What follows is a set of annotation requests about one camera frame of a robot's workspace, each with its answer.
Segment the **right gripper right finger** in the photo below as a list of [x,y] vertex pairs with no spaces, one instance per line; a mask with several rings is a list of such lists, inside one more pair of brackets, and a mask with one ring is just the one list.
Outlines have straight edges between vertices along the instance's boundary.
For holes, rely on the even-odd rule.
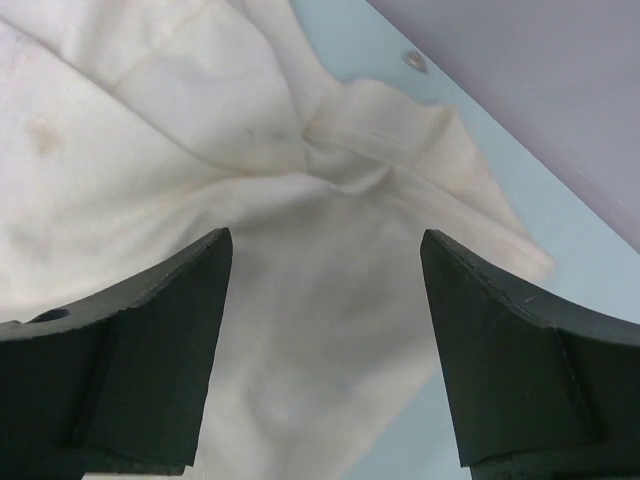
[[421,248],[459,459],[475,479],[635,479],[639,328],[442,232]]

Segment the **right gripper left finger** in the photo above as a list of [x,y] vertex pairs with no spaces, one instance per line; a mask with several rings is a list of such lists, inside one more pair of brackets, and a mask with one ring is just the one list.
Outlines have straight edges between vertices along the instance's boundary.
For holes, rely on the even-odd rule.
[[193,465],[233,257],[222,228],[105,290],[1,327],[1,475]]

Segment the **cream white t shirt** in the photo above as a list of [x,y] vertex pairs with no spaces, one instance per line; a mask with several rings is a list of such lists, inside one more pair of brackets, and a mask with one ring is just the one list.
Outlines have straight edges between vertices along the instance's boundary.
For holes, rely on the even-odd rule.
[[419,246],[551,268],[455,108],[323,67],[286,1],[1,5],[1,317],[228,227],[192,478],[337,479],[432,377]]

